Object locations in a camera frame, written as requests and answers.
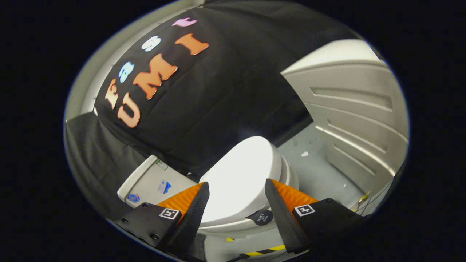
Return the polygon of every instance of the gray floor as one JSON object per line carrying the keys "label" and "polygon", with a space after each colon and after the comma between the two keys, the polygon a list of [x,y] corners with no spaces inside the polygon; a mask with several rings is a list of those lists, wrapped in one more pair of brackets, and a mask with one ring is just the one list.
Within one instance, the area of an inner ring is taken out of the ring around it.
{"label": "gray floor", "polygon": [[[278,148],[299,177],[300,191],[323,200],[333,198],[344,206],[353,207],[363,192],[327,160],[325,146],[312,123]],[[223,237],[207,236],[204,242],[207,262],[225,262],[241,253],[254,252],[282,245],[277,228],[250,235],[244,239],[226,241]],[[256,256],[248,261],[280,262],[294,256],[284,250]]]}
{"label": "gray floor", "polygon": [[354,206],[364,193],[344,174],[333,167],[315,123],[310,124],[278,148],[299,177],[300,191],[323,200],[333,198],[342,205]]}

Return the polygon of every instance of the screw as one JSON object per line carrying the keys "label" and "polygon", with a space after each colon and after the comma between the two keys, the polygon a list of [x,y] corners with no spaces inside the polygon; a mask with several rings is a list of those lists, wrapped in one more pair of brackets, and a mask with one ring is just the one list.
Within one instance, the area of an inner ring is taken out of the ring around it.
{"label": "screw", "polygon": [[160,237],[156,233],[152,233],[149,235],[152,239],[159,239]]}

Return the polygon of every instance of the blue sticker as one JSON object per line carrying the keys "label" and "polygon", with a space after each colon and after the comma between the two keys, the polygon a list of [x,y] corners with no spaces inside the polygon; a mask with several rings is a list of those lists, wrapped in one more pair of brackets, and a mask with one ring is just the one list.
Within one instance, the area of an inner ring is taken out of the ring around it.
{"label": "blue sticker", "polygon": [[128,196],[128,200],[131,202],[138,202],[139,201],[139,195],[138,194],[131,194]]}
{"label": "blue sticker", "polygon": [[118,76],[120,77],[120,83],[123,83],[128,75],[133,71],[134,65],[131,64],[131,62],[127,62],[124,64],[123,67],[120,69],[120,73],[118,73]]}
{"label": "blue sticker", "polygon": [[162,183],[158,186],[158,191],[162,194],[168,193],[168,189],[171,187],[170,183],[165,180],[162,180]]}

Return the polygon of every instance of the orange gripper pad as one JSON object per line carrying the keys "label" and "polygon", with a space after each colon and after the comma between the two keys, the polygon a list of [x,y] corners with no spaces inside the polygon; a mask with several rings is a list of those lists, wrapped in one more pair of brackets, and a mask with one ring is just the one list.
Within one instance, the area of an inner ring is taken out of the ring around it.
{"label": "orange gripper pad", "polygon": [[285,203],[290,213],[293,213],[293,209],[295,207],[312,204],[318,201],[317,199],[312,198],[306,195],[305,193],[285,184],[282,184],[276,180],[271,179],[271,181],[277,189],[278,193],[280,194],[281,199]]}
{"label": "orange gripper pad", "polygon": [[158,203],[157,206],[179,210],[181,212],[181,218],[178,221],[179,223],[185,216],[186,212],[188,211],[189,206],[192,203],[192,200],[198,193],[203,183],[204,182],[199,183],[195,186],[192,186],[186,190],[183,190],[179,192],[178,194]]}

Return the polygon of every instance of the black fabric cover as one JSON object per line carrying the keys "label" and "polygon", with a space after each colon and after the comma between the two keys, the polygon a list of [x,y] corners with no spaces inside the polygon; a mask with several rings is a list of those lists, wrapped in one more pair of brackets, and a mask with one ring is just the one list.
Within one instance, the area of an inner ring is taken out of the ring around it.
{"label": "black fabric cover", "polygon": [[[197,23],[172,26],[188,17]],[[186,34],[209,48],[190,55],[174,44]],[[160,44],[142,50],[155,35]],[[338,22],[285,1],[212,1],[168,20],[115,64],[96,98],[98,117],[88,113],[65,124],[65,146],[79,187],[102,215],[116,219],[130,208],[118,198],[118,188],[151,154],[182,174],[194,173],[189,177],[197,182],[247,137],[263,136],[280,146],[312,122],[280,72],[331,41],[349,38],[356,36]],[[137,73],[150,71],[149,61],[157,54],[178,70],[147,100],[132,82]],[[118,73],[126,62],[135,67],[120,83]],[[113,78],[114,109],[105,100]],[[141,112],[134,128],[117,118],[127,92]]]}
{"label": "black fabric cover", "polygon": [[146,157],[111,134],[93,112],[67,121],[64,137],[69,167],[92,206],[113,220],[130,211],[117,191]]}

